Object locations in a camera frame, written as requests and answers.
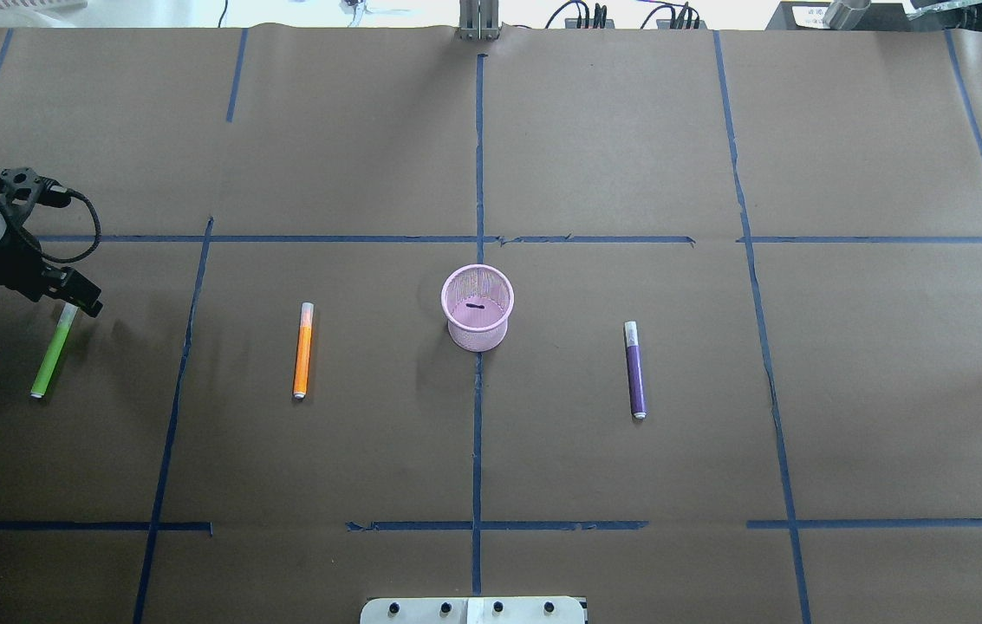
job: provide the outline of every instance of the marker body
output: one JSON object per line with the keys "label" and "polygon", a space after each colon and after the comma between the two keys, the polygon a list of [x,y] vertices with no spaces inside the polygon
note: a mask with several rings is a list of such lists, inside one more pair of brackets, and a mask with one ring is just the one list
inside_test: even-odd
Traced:
{"label": "marker body", "polygon": [[313,340],[313,304],[302,304],[297,325],[297,360],[294,362],[294,399],[305,399],[309,384],[309,344]]}
{"label": "marker body", "polygon": [[59,324],[55,325],[55,335],[51,336],[48,351],[43,355],[40,370],[36,371],[36,380],[32,382],[32,390],[29,391],[32,399],[43,399],[43,395],[47,393],[51,375],[55,372],[55,364],[59,362],[59,354],[63,352],[63,344],[67,343],[67,335],[71,331],[71,323],[75,322],[76,315],[78,315],[78,307],[71,303],[63,304]]}
{"label": "marker body", "polygon": [[645,382],[641,378],[641,345],[637,322],[626,322],[626,370],[629,372],[629,410],[635,419],[645,419]]}

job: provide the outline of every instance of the pen holder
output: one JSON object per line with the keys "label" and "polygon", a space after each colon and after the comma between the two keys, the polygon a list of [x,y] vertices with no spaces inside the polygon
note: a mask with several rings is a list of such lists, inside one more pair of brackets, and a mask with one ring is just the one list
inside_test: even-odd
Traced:
{"label": "pen holder", "polygon": [[440,307],[456,344],[467,351],[490,351],[506,336],[514,287],[493,266],[468,264],[444,281]]}

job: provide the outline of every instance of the orange marker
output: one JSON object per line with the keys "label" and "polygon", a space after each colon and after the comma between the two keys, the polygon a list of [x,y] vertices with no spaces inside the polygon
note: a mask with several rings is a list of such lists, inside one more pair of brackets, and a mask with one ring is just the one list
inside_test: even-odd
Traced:
{"label": "orange marker", "polygon": [[302,304],[302,319],[297,325],[297,362],[294,364],[294,399],[305,399],[309,384],[309,341],[313,337],[313,304]]}

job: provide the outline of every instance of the white bracket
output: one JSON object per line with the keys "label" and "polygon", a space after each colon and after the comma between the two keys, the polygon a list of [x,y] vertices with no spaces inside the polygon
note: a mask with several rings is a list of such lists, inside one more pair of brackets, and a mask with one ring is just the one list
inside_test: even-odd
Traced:
{"label": "white bracket", "polygon": [[374,599],[360,624],[587,624],[586,605],[570,596]]}
{"label": "white bracket", "polygon": [[493,41],[499,32],[498,0],[459,0],[459,39]]}

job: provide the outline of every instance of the green marker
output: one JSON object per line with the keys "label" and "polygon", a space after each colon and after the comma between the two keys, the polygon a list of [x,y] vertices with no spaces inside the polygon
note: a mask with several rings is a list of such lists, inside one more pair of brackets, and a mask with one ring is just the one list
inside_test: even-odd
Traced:
{"label": "green marker", "polygon": [[48,352],[43,355],[40,371],[36,373],[36,380],[32,383],[32,390],[28,393],[32,399],[43,399],[44,392],[48,391],[51,373],[55,372],[55,364],[59,362],[59,354],[63,351],[63,343],[67,342],[67,334],[71,331],[71,323],[75,322],[75,315],[78,315],[77,305],[70,303],[63,305],[63,313],[59,315],[59,324],[55,325],[55,335],[51,336]]}

